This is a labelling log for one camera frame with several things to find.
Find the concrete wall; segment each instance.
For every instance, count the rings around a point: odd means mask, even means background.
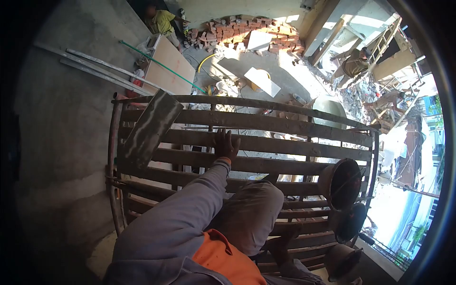
[[[177,13],[179,8],[185,10],[190,28],[199,28],[202,23],[213,18],[231,15],[247,14],[282,18],[290,25],[299,28],[306,17],[306,10],[300,8],[302,0],[164,0],[171,13]]]
[[[125,0],[66,0],[35,40],[133,71],[137,55],[119,40],[135,46],[148,35]],[[114,230],[104,167],[110,100],[124,89],[59,60],[31,47],[18,74],[22,158],[16,199],[47,283],[96,284],[84,263],[96,242]]]

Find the orange vest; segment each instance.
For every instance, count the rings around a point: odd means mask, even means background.
[[[233,285],[266,285],[255,263],[215,229],[204,232],[204,242],[192,260],[222,274]]]

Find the tree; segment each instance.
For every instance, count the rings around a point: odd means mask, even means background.
[[[427,230],[428,226],[426,224],[420,225],[413,234],[413,241],[416,243],[420,242]]]
[[[434,110],[437,111],[438,114],[442,113],[442,104],[440,103],[440,97],[438,94],[435,96],[435,105],[428,108],[429,113],[432,113]],[[438,119],[435,126],[437,128],[443,128],[443,118]]]

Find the metal rod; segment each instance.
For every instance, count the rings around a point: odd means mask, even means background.
[[[87,62],[87,61],[85,61],[85,60],[83,60],[83,59],[81,59],[81,58],[78,58],[77,56],[74,56],[74,55],[72,55],[72,54],[63,52],[63,51],[61,51],[61,50],[59,50],[59,49],[57,49],[57,48],[54,48],[54,47],[51,47],[51,46],[48,46],[48,45],[45,45],[45,44],[42,44],[42,43],[39,43],[39,42],[35,42],[35,43],[34,43],[34,46],[39,47],[39,48],[42,48],[42,49],[47,50],[47,51],[49,51],[49,52],[53,52],[53,53],[55,53],[55,54],[58,54],[58,55],[60,55],[60,56],[62,56],[62,57],[65,57],[65,58],[67,58],[67,59],[70,59],[70,60],[72,60],[72,61],[75,61],[75,62],[77,62],[77,63],[79,63],[79,64],[81,64],[81,65],[87,67],[88,69],[92,69],[92,70],[94,70],[94,71],[97,71],[98,73],[104,74],[104,75],[106,75],[106,76],[108,76],[108,77],[111,77],[111,78],[117,80],[117,81],[120,81],[120,82],[122,82],[124,85],[128,85],[128,86],[129,86],[129,88],[128,88],[129,90],[135,91],[135,92],[137,92],[138,94],[141,94],[141,95],[143,95],[143,96],[154,96],[153,93],[151,93],[151,92],[149,92],[149,91],[147,91],[147,90],[145,90],[145,89],[143,89],[143,88],[141,88],[141,87],[139,87],[139,86],[137,86],[137,85],[134,85],[134,84],[131,83],[130,81],[125,80],[125,79],[123,79],[122,77],[117,76],[117,75],[115,75],[115,74],[113,74],[113,73],[111,73],[111,72],[109,72],[109,71],[107,71],[107,70],[105,70],[105,69],[102,69],[102,68],[99,67],[99,66],[96,66],[96,65],[94,65],[94,64],[91,64],[90,62]]]
[[[145,80],[144,78],[139,77],[138,75],[136,75],[136,74],[134,74],[134,73],[131,73],[131,72],[128,71],[128,70],[125,70],[125,69],[123,69],[123,68],[117,67],[117,66],[115,66],[115,65],[113,65],[113,64],[111,64],[111,63],[105,62],[105,61],[103,61],[103,60],[101,60],[101,59],[98,59],[98,58],[96,58],[96,57],[93,57],[93,56],[90,56],[90,55],[88,55],[88,54],[85,54],[85,53],[82,53],[82,52],[78,52],[78,51],[75,51],[75,50],[72,50],[72,49],[69,49],[69,48],[67,48],[67,52],[72,53],[72,54],[77,55],[77,56],[80,56],[80,57],[84,57],[84,58],[86,58],[86,59],[88,59],[88,60],[91,60],[91,61],[94,61],[94,62],[96,62],[96,63],[103,64],[103,65],[106,66],[106,67],[112,68],[112,69],[117,70],[117,71],[119,71],[119,72],[122,72],[122,73],[124,73],[124,74],[126,74],[126,75],[128,75],[128,76],[131,76],[131,77],[133,77],[133,78],[136,78],[136,79],[138,79],[138,80],[140,80],[140,81],[142,81],[142,82],[144,82],[144,83],[146,83],[146,84],[149,84],[150,86],[153,86],[153,87],[155,87],[155,88],[161,89],[161,90],[167,92],[168,94],[175,95],[173,92],[171,92],[171,91],[169,91],[169,90],[166,90],[166,89],[164,89],[164,88],[158,86],[158,85],[155,84],[155,83],[152,83],[152,82],[150,82],[150,81],[148,81],[148,80]]]
[[[126,88],[126,89],[128,89],[128,90],[137,92],[137,93],[140,94],[140,95],[143,95],[143,96],[152,96],[150,93],[145,93],[145,92],[143,92],[142,90],[137,90],[137,89],[135,89],[134,87],[131,87],[130,85],[127,85],[127,84],[125,84],[125,83],[123,83],[123,82],[120,82],[119,80],[114,79],[114,78],[112,78],[112,77],[110,77],[110,76],[108,76],[108,75],[101,74],[101,73],[99,73],[99,72],[97,72],[97,71],[95,71],[95,70],[92,70],[92,69],[90,69],[90,68],[88,68],[88,67],[79,65],[79,64],[74,63],[74,62],[71,62],[71,61],[69,61],[69,60],[61,59],[61,60],[60,60],[60,63],[63,63],[63,64],[66,64],[66,65],[68,65],[68,66],[74,67],[74,68],[76,68],[76,69],[85,71],[85,72],[87,72],[87,73],[90,73],[90,74],[92,74],[92,75],[95,75],[96,77],[100,77],[100,78],[102,78],[102,79],[104,79],[104,80],[107,80],[107,81],[109,81],[109,82],[112,82],[112,83],[114,83],[114,84],[116,84],[116,85],[122,86],[122,87],[124,87],[124,88]]]
[[[190,83],[193,87],[196,87],[197,89],[199,89],[201,92],[203,92],[204,94],[206,94],[206,91],[202,90],[201,88],[199,88],[198,86],[196,86],[195,84],[191,83],[190,81],[188,81],[187,79],[185,79],[184,77],[180,76],[179,74],[177,74],[176,72],[172,71],[171,69],[169,69],[167,66],[163,65],[161,62],[153,59],[151,56],[143,53],[142,51],[140,51],[139,49],[136,49],[135,47],[132,47],[131,45],[129,45],[128,43],[124,42],[123,40],[120,40],[120,43],[123,43],[124,45],[126,45],[127,47],[131,48],[131,49],[134,49],[135,51],[139,52],[140,54],[142,54],[143,56],[147,57],[148,59],[150,59],[151,61],[157,63],[157,64],[160,64],[161,66],[163,66],[164,68],[168,69],[169,71],[171,71],[172,73],[174,73],[175,75],[179,76],[180,78],[184,79],[185,81],[187,81],[188,83]]]

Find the yellow shirt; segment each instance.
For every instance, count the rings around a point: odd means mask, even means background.
[[[174,17],[174,14],[166,10],[157,10],[157,15],[155,15],[155,17],[152,19],[146,19],[144,22],[152,34],[160,33],[164,36],[169,36],[172,32],[174,32],[174,28],[170,23]]]

